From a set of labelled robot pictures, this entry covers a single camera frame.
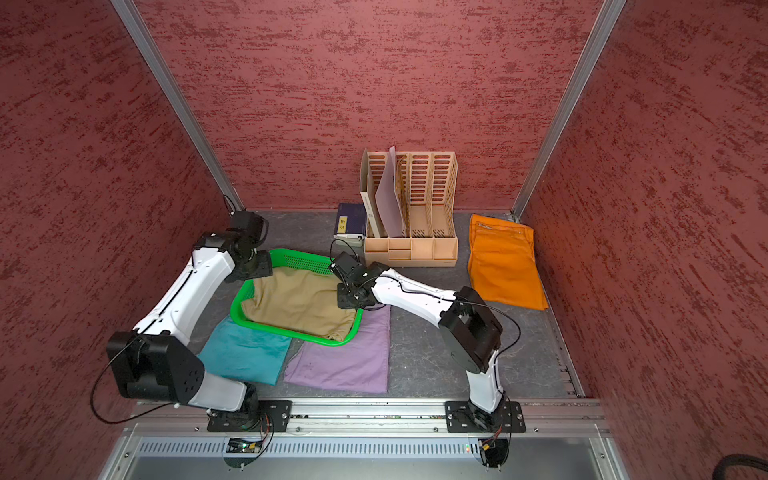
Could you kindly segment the khaki pants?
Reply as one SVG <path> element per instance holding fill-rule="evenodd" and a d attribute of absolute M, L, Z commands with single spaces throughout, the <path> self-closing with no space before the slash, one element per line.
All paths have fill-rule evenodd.
<path fill-rule="evenodd" d="M 253 281 L 240 302 L 246 320 L 332 341 L 344 340 L 357 311 L 337 306 L 338 279 L 309 270 L 279 267 Z"/>

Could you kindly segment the green plastic basket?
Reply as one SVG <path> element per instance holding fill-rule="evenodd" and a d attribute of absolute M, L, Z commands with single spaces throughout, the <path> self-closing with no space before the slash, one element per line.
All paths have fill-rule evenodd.
<path fill-rule="evenodd" d="M 363 311 L 338 306 L 341 281 L 330 258 L 290 249 L 274 249 L 269 257 L 272 274 L 245 281 L 231 304 L 236 325 L 327 347 L 357 335 Z"/>

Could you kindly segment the orange pants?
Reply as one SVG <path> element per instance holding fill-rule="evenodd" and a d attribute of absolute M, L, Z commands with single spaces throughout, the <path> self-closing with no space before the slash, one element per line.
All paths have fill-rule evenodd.
<path fill-rule="evenodd" d="M 484 300 L 537 311 L 548 309 L 536 267 L 532 228 L 474 215 L 469 247 L 471 285 Z"/>

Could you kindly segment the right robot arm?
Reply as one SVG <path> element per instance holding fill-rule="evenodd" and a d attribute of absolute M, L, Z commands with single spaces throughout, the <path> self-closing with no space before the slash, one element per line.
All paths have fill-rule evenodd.
<path fill-rule="evenodd" d="M 479 431 L 494 432 L 501 427 L 504 389 L 498 376 L 498 356 L 503 328 L 476 291 L 431 287 L 379 263 L 344 266 L 337 259 L 329 270 L 340 280 L 339 306 L 393 306 L 435 326 L 451 358 L 466 371 L 470 421 Z"/>

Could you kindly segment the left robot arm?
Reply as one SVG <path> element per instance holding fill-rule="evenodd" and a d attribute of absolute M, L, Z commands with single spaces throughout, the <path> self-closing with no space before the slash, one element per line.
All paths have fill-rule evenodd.
<path fill-rule="evenodd" d="M 231 430 L 265 425 L 255 388 L 209 372 L 188 344 L 221 284 L 271 275 L 270 255 L 260 248 L 268 228 L 254 212 L 233 212 L 228 229 L 197 240 L 181 274 L 150 313 L 110 337 L 106 369 L 122 397 L 201 408 Z"/>

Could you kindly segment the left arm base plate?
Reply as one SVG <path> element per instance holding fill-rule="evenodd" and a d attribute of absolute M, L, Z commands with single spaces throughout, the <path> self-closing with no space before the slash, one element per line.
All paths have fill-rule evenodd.
<path fill-rule="evenodd" d="M 289 400 L 259 400 L 256 404 L 245 405 L 242 411 L 212 410 L 207 431 L 231 434 L 284 433 L 287 431 L 292 406 L 293 402 Z"/>

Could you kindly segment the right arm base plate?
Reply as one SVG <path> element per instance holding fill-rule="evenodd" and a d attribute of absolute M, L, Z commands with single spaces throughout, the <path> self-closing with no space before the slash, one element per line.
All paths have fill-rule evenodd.
<path fill-rule="evenodd" d="M 526 425 L 521 405 L 502 400 L 492 413 L 487 413 L 470 401 L 444 403 L 449 433 L 525 433 Z"/>

